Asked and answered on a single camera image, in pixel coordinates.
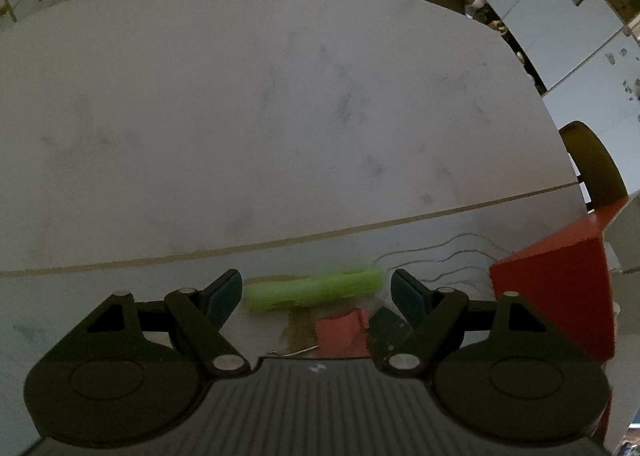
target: white table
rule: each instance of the white table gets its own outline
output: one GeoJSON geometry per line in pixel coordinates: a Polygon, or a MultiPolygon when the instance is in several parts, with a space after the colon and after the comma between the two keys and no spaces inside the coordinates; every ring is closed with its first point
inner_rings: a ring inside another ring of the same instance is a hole
{"type": "MultiPolygon", "coordinates": [[[[487,298],[495,259],[585,212],[486,27],[419,0],[165,1],[74,0],[0,36],[0,438],[16,450],[34,437],[27,370],[114,290],[375,264],[487,298]]],[[[239,308],[223,332],[255,360],[286,322],[239,308]]]]}

